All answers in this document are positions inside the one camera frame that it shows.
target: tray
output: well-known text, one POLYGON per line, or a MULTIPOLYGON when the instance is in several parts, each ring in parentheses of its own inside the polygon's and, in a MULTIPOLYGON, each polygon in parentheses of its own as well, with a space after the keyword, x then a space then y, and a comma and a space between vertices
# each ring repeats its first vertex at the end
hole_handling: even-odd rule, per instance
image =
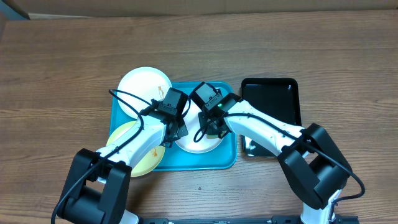
MULTIPOLYGON (((223 96, 232 92, 232 88, 225 82, 209 82, 215 88, 219 88, 223 96)), ((200 82, 172 83, 173 88, 190 94, 200 82)), ((120 125, 134 121, 120 108, 117 99, 112 100, 111 124, 109 135, 120 125)), ((227 169, 236 161, 238 150, 236 147, 236 134, 230 133, 215 149, 202 154, 193 154, 181 149, 177 144, 167 148, 160 164, 153 171, 181 171, 181 170, 205 170, 227 169)))

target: wood grain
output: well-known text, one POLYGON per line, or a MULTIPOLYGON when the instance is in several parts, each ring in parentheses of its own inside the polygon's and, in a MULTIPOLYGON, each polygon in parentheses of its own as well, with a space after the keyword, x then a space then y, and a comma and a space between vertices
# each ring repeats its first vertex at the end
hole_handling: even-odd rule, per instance
MULTIPOLYGON (((367 187, 337 213, 398 223, 397 62, 398 11, 7 22, 0 223, 49 222, 75 153, 108 138, 108 89, 141 66, 172 82, 223 80, 236 93, 246 77, 295 78, 304 126, 326 127, 367 187)), ((343 195, 358 190, 350 179, 343 195)), ((132 179, 127 208, 176 219, 299 214, 302 206, 274 159, 239 148, 230 169, 132 179)))

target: robotic arm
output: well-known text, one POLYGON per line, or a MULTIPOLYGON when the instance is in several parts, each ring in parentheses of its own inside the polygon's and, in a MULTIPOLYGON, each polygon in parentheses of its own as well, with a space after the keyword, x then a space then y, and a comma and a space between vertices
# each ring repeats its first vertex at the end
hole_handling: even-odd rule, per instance
MULTIPOLYGON (((301 222, 329 224, 334 219, 331 202, 345 187, 349 174, 323 156, 317 156, 309 164, 304 157, 321 152, 347 169, 351 167, 321 126, 312 124, 305 129, 285 124, 256 110, 240 96, 230 93, 223 97, 205 82, 192 91, 190 98, 202 110, 201 130, 197 135, 202 132, 222 138, 234 132, 258 142, 277 156, 290 187, 303 201, 301 222)), ((142 220, 125 210, 131 170, 153 147, 188 134, 182 116, 187 100, 187 95, 171 88, 164 101, 152 100, 152 106, 140 112, 144 129, 87 178, 105 183, 102 194, 87 187, 84 181, 65 195, 93 164, 136 134, 141 122, 137 121, 117 141, 97 152, 87 149, 78 152, 61 194, 67 200, 60 204, 58 216, 73 223, 140 223, 142 220)))

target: white plate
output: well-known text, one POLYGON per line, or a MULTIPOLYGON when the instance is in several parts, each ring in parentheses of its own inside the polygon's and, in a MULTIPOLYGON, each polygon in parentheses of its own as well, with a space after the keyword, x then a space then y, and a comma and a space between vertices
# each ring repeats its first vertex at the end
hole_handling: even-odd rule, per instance
MULTIPOLYGON (((172 83, 159 69, 141 67, 131 70, 119 83, 118 90, 126 91, 141 97, 150 103, 151 99, 163 100, 172 83)), ((148 104, 124 93, 117 93, 118 97, 129 103, 138 112, 148 107, 148 104)), ((137 118, 135 112, 124 103, 119 102, 122 110, 132 118, 137 118)))
MULTIPOLYGON (((188 102, 185 105, 184 111, 188 109, 188 102)), ((222 139, 215 138, 209 139, 207 135, 205 135, 199 142, 193 142, 193 137, 195 136, 196 132, 200 129, 198 113, 201 111, 199 107, 194 103, 191 102, 191 108, 189 109, 187 115, 184 117, 185 125, 188 129, 188 135, 182 137, 181 139, 177 140, 175 143, 180 146, 183 150, 191 153, 204 153, 213 150, 217 147, 221 142, 222 139)))

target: tabletop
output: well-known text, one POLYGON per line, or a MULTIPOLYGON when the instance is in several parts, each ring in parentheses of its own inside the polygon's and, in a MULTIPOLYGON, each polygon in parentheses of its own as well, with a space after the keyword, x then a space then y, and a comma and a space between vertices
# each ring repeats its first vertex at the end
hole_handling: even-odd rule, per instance
MULTIPOLYGON (((324 126, 367 188, 336 212, 398 223, 398 11, 7 22, 0 223, 49 222, 73 156, 108 139, 108 89, 142 66, 172 82, 222 80, 237 94, 246 77, 296 79, 303 125, 324 126)), ((229 169, 131 179, 127 209, 173 219, 300 214, 279 163, 238 152, 229 169)), ((358 192, 350 178, 342 195, 358 192)))

